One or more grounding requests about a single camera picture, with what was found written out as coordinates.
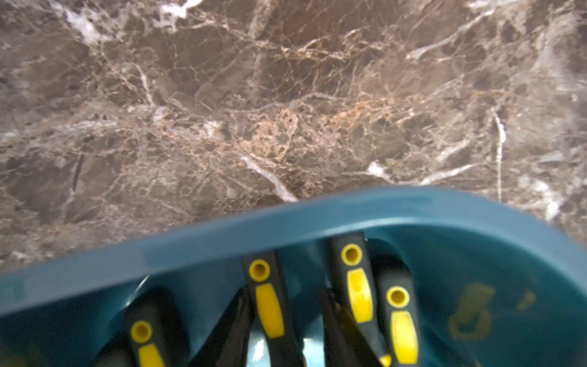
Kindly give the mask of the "file in box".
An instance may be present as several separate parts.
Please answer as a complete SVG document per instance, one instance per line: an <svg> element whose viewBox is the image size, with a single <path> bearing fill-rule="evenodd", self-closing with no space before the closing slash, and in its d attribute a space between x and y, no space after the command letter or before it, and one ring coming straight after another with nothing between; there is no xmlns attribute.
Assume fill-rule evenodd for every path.
<svg viewBox="0 0 587 367"><path fill-rule="evenodd" d="M134 299L125 312L125 332L137 366L185 366L189 343L171 293L163 288Z"/></svg>
<svg viewBox="0 0 587 367"><path fill-rule="evenodd" d="M242 258L247 289L268 345L271 366L305 366L290 313L281 262L275 251Z"/></svg>
<svg viewBox="0 0 587 367"><path fill-rule="evenodd" d="M394 256L372 261L378 294L378 323L385 338L384 366L421 366L422 342L414 277Z"/></svg>
<svg viewBox="0 0 587 367"><path fill-rule="evenodd" d="M379 329L378 297L364 233L338 235L328 243L336 300L351 313L380 365L391 365Z"/></svg>

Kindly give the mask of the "teal plastic storage box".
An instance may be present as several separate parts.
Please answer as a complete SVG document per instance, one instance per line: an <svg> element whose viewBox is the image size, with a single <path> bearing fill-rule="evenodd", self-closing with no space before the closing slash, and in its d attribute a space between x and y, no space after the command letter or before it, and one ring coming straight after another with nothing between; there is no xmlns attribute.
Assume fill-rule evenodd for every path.
<svg viewBox="0 0 587 367"><path fill-rule="evenodd" d="M248 291L242 258L275 251L305 366L325 366L321 290L344 308L328 240L353 232L365 235L372 272L379 256L410 269L421 366L586 364L585 250L499 203L417 187L278 206L3 276L1 364L137 366L125 312L163 288L190 366L237 291ZM246 366L271 366L253 310Z"/></svg>

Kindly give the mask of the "file in box leftmost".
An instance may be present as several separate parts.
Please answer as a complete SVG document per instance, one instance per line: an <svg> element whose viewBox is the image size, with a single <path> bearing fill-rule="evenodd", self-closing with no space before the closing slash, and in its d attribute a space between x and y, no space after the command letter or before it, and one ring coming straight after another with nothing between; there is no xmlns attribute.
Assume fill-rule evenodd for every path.
<svg viewBox="0 0 587 367"><path fill-rule="evenodd" d="M125 312L125 332L137 366L185 366L189 343L171 293L163 288L134 299Z"/></svg>

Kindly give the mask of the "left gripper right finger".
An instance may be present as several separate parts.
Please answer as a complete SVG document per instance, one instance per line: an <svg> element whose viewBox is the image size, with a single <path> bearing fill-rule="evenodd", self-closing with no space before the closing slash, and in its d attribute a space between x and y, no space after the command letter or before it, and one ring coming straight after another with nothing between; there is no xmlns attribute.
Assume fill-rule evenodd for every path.
<svg viewBox="0 0 587 367"><path fill-rule="evenodd" d="M325 366L380 367L382 364L361 334L351 313L335 301L330 289L321 290L320 305L323 315Z"/></svg>

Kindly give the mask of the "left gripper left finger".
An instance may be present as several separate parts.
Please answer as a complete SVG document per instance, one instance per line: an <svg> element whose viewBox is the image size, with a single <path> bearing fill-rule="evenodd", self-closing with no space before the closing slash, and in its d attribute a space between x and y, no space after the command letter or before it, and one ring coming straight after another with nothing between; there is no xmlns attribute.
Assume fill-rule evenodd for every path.
<svg viewBox="0 0 587 367"><path fill-rule="evenodd" d="M241 288L190 362L190 366L245 367L254 319L255 312L249 293Z"/></svg>

